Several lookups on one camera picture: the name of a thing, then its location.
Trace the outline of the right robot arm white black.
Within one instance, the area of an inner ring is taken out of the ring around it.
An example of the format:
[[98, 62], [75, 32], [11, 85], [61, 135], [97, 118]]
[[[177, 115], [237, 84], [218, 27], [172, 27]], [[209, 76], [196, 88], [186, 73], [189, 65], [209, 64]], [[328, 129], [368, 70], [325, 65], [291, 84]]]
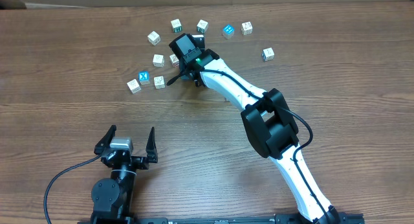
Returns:
[[180, 75], [197, 85], [217, 91], [241, 112], [248, 141], [255, 151], [269, 158], [292, 192], [306, 223], [339, 223], [331, 202], [318, 188], [302, 155], [297, 120], [277, 89], [260, 89], [233, 72], [214, 51], [199, 49], [180, 56]]

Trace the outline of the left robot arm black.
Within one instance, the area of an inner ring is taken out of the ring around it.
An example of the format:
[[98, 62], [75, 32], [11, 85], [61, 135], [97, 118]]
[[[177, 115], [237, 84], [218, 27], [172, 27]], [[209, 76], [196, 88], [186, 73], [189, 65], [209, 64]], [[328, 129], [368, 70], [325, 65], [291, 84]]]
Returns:
[[94, 147], [94, 154], [111, 169], [109, 178], [97, 181], [91, 190], [94, 203], [89, 223], [134, 223], [131, 201], [136, 171], [147, 170], [151, 163], [158, 162], [155, 144], [155, 129], [151, 128], [145, 156], [134, 156], [131, 137], [117, 137], [116, 126]]

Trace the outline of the wooden cube letter I side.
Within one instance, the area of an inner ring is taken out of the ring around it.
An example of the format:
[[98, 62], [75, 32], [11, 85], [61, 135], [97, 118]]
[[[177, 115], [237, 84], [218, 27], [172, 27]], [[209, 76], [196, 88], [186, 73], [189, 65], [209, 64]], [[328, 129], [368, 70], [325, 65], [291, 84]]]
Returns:
[[156, 76], [154, 77], [154, 84], [156, 89], [163, 89], [166, 87], [164, 77], [163, 76]]

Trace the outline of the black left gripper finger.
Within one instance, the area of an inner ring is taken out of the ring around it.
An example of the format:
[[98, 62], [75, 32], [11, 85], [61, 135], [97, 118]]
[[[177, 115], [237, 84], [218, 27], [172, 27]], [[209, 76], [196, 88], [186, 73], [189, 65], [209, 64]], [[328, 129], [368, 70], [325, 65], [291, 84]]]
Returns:
[[152, 127], [146, 145], [148, 163], [158, 163], [158, 152], [155, 144], [155, 128]]
[[107, 133], [98, 141], [94, 147], [94, 154], [100, 155], [104, 152], [106, 148], [109, 147], [113, 137], [115, 136], [116, 125], [112, 125]]

